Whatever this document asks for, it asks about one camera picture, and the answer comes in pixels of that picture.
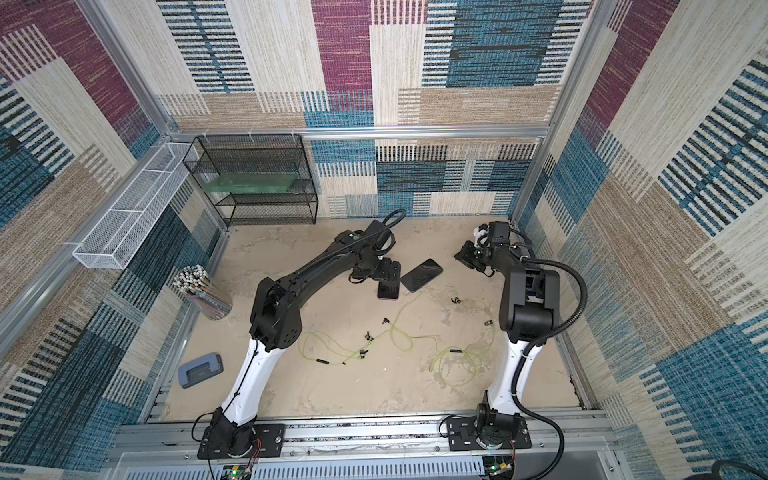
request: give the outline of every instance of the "gray hole punch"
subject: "gray hole punch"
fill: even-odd
[[[184,363],[179,367],[179,383],[182,389],[188,389],[203,380],[208,380],[224,371],[224,364],[218,353],[209,353]]]

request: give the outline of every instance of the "black cable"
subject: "black cable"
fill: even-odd
[[[446,435],[443,435],[442,432],[440,432],[440,429],[442,428],[442,424],[444,424],[446,420],[450,420],[450,419],[472,420],[472,417],[462,417],[461,415],[448,415],[443,420],[441,420],[440,421],[440,425],[437,425],[437,433],[440,434],[440,436],[443,437],[444,439],[448,438],[448,430],[447,430],[448,427],[445,427],[446,428],[446,432],[445,432]]]
[[[206,413],[201,413],[201,414],[200,414],[200,416],[199,416],[199,417],[197,417],[197,418],[194,420],[194,423],[192,424],[192,430],[190,431],[190,435],[192,435],[192,439],[193,439],[195,442],[197,442],[197,443],[200,443],[200,442],[202,442],[202,441],[203,441],[203,439],[200,439],[200,440],[198,440],[198,439],[194,438],[194,428],[197,426],[197,423],[198,423],[198,422],[200,421],[200,419],[202,419],[204,416],[206,416],[206,415],[213,415],[213,414],[214,414],[213,412],[206,412]]]
[[[350,282],[352,285],[357,285],[358,283],[363,283],[363,282],[365,282],[366,280],[368,280],[368,278],[364,278],[364,279],[360,280],[359,282],[353,282],[353,281],[352,281],[352,274],[351,274],[351,273],[349,274],[349,276],[348,276],[346,279],[347,279],[347,280],[348,280],[348,281],[349,281],[349,282]]]
[[[248,366],[245,368],[245,374],[243,375],[243,378],[240,380],[240,384],[237,386],[237,390],[235,390],[234,395],[232,395],[232,399],[229,403],[227,403],[227,407],[221,412],[221,415],[224,415],[224,413],[230,408],[230,405],[232,405],[232,402],[235,401],[235,397],[237,397],[240,394],[240,389],[243,388],[243,383],[245,382],[245,377],[248,376],[248,370],[250,370],[250,366],[253,363],[253,359],[256,358],[256,355],[259,353],[259,344],[257,343],[256,349],[253,351],[253,355],[250,357],[250,361],[248,362]],[[194,423],[192,424],[192,430],[190,431],[190,435],[192,435],[192,439],[197,442],[201,443],[203,439],[196,439],[194,438],[194,428],[197,426],[197,423],[200,421],[201,418],[203,418],[206,415],[213,415],[215,412],[207,412],[203,413],[202,415],[198,416]],[[216,476],[214,475],[214,469],[210,466],[210,443],[207,443],[205,445],[205,456],[208,460],[208,471],[210,472],[211,480],[216,480]]]
[[[210,472],[210,480],[216,480],[214,475],[214,467],[210,466],[210,443],[205,447],[205,456],[208,457],[208,471]]]
[[[387,224],[387,222],[389,220],[391,220],[392,217],[395,216],[395,214],[400,214],[400,216],[397,217],[394,222],[392,222],[390,224]],[[297,271],[293,272],[293,274],[297,275],[297,276],[301,275],[302,273],[306,272],[307,270],[309,270],[310,268],[312,268],[313,266],[317,265],[320,262],[328,260],[331,257],[336,257],[338,255],[343,255],[344,253],[346,253],[349,249],[351,249],[352,247],[354,247],[358,243],[361,243],[361,242],[363,242],[365,240],[368,240],[369,238],[374,237],[374,236],[380,234],[381,232],[385,232],[385,231],[389,230],[390,228],[394,227],[395,225],[400,223],[402,221],[402,219],[406,217],[407,214],[408,214],[408,212],[406,212],[406,210],[404,208],[399,208],[399,209],[393,211],[392,213],[390,213],[389,215],[387,215],[384,218],[384,221],[382,222],[382,223],[384,223],[384,227],[379,228],[375,232],[371,232],[371,233],[368,233],[367,235],[363,235],[362,237],[360,237],[359,239],[357,239],[354,242],[350,243],[349,245],[345,245],[344,247],[339,248],[338,250],[336,250],[334,252],[327,253],[326,255],[323,255],[322,257],[317,257],[315,260],[312,260],[307,265],[302,266]]]
[[[533,242],[531,241],[531,239],[526,237],[525,233],[522,233],[520,230],[515,230],[514,228],[509,227],[509,231],[511,231],[512,233],[518,235],[520,238],[525,240],[526,243],[530,243],[531,245],[533,245]]]
[[[395,246],[396,240],[395,240],[395,232],[389,231],[389,237],[387,237],[387,240],[389,240],[389,246],[385,248],[384,250],[374,250],[373,253],[376,254],[377,257],[384,257],[389,251],[392,249],[392,247]]]
[[[566,265],[565,263],[556,262],[554,260],[532,259],[529,257],[522,257],[520,260],[526,263],[537,263],[539,265],[556,266],[557,268],[564,270],[569,275],[574,277],[574,279],[576,280],[576,283],[578,283],[578,289],[579,289],[579,300],[578,300],[578,305],[576,306],[576,310],[574,310],[574,312],[571,314],[571,316],[568,317],[567,320],[565,320],[565,322],[556,326],[550,332],[547,332],[544,335],[541,335],[528,343],[528,345],[523,349],[523,353],[521,354],[523,360],[521,362],[518,362],[518,366],[515,369],[515,375],[512,377],[511,393],[512,393],[512,401],[515,402],[515,405],[524,414],[530,416],[533,419],[541,420],[542,422],[550,425],[558,433],[558,451],[554,455],[554,458],[552,459],[550,464],[547,466],[547,468],[545,468],[538,474],[533,475],[532,477],[522,479],[522,480],[539,480],[540,478],[544,478],[545,476],[549,475],[552,472],[552,470],[554,470],[554,467],[558,465],[558,463],[560,462],[560,459],[563,457],[563,451],[565,450],[565,435],[563,434],[563,430],[560,428],[560,426],[557,423],[554,422],[554,420],[548,419],[547,417],[543,415],[539,415],[536,412],[532,412],[531,410],[528,410],[527,408],[525,408],[522,403],[520,403],[520,399],[518,399],[518,394],[517,394],[517,391],[518,391],[517,385],[520,379],[520,375],[523,371],[523,367],[525,366],[525,362],[528,359],[528,354],[531,353],[531,350],[533,350],[535,346],[543,345],[544,342],[547,341],[547,339],[550,339],[553,336],[563,333],[569,326],[573,325],[574,322],[576,322],[576,320],[581,316],[581,314],[587,308],[587,284],[586,282],[584,282],[584,279],[581,278],[581,275],[579,275],[579,273],[576,270],[571,268],[569,265]]]
[[[718,460],[717,462],[714,462],[712,464],[712,473],[720,477],[720,470],[722,467],[740,468],[741,470],[749,472],[752,475],[762,478],[763,480],[768,480],[768,475],[762,473],[757,468],[754,468],[751,465],[747,465],[746,463],[737,462],[736,460]]]

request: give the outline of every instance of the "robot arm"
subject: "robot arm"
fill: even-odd
[[[525,362],[516,386],[515,393],[519,397],[533,360],[542,347],[533,347],[526,358],[523,357],[523,350],[533,339],[552,331],[558,324],[558,273],[523,264],[519,257],[512,254],[517,246],[510,242],[510,233],[506,222],[483,224],[475,230],[475,242],[467,241],[455,255],[457,260],[473,270],[485,273],[490,267],[492,275],[500,272],[505,278],[498,325],[508,337],[507,353],[486,396],[478,405],[477,432],[481,440],[483,433],[487,433],[490,439],[515,437],[513,430],[520,425],[519,420],[514,418],[520,414],[520,409],[512,399],[510,388],[515,369],[520,362]],[[494,442],[484,442],[483,445],[488,447]]]
[[[278,280],[267,277],[259,282],[250,313],[251,338],[245,361],[204,434],[210,458],[238,458],[250,452],[253,422],[266,381],[285,349],[298,340],[300,309],[315,292],[350,269],[350,279],[399,282],[399,263],[384,255],[395,244],[390,229],[405,215],[404,210],[396,210],[383,222],[371,222],[365,231],[343,231],[307,265]]]

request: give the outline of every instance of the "green cable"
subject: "green cable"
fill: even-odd
[[[493,342],[495,340],[495,334],[496,330],[493,328],[493,324],[491,323],[491,341],[488,343],[488,345],[485,345],[481,347],[480,349],[469,349],[469,348],[463,348],[460,349],[457,346],[449,346],[444,348],[441,351],[438,350],[438,338],[437,335],[419,335],[419,336],[413,336],[409,335],[406,331],[399,328],[397,326],[397,322],[400,320],[400,315],[402,314],[402,311],[411,303],[414,303],[416,300],[419,299],[421,296],[421,293],[417,295],[413,300],[406,303],[405,305],[400,307],[400,310],[398,310],[397,315],[395,316],[395,321],[392,322],[389,325],[389,328],[384,329],[381,333],[378,335],[374,335],[371,340],[368,340],[365,345],[362,347],[351,350],[347,349],[344,346],[342,346],[340,343],[338,343],[334,338],[332,338],[327,333],[321,332],[319,330],[310,330],[308,332],[305,332],[302,336],[304,337],[303,342],[299,341],[299,354],[304,358],[311,362],[317,361],[317,358],[312,358],[306,354],[306,344],[309,342],[310,339],[316,338],[318,339],[328,350],[328,352],[332,353],[333,355],[341,356],[343,357],[342,360],[339,362],[328,362],[328,365],[342,365],[345,364],[348,360],[351,359],[359,359],[360,358],[360,352],[363,350],[366,350],[373,342],[376,341],[381,335],[384,335],[385,333],[389,332],[389,340],[392,342],[392,344],[400,350],[401,352],[410,352],[413,350],[413,346],[415,343],[414,340],[417,339],[432,339],[435,342],[435,356],[432,357],[432,360],[429,362],[429,371],[430,372],[437,372],[439,375],[439,378],[442,380],[443,383],[445,383],[448,386],[463,386],[467,383],[470,383],[472,380],[475,379],[475,377],[478,374],[479,370],[479,363],[481,363],[481,359],[479,357],[479,354],[488,350],[493,346]],[[395,334],[398,333],[399,335],[403,336],[408,340],[408,346],[402,347],[400,346],[396,340],[395,340]],[[453,353],[451,350],[457,350],[460,349],[462,353],[462,367],[464,370],[469,374],[469,377],[465,379],[462,382],[449,382],[445,379],[445,377],[442,374],[443,366],[445,365],[444,359],[447,354]]]

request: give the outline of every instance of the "black smartphone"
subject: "black smartphone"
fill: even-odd
[[[400,297],[400,262],[392,262],[387,280],[379,281],[379,293],[382,300],[397,300]]]
[[[416,290],[431,282],[432,279],[440,273],[442,273],[442,267],[433,259],[429,258],[424,260],[424,262],[415,269],[406,273],[400,281],[406,286],[410,293],[414,293]]]

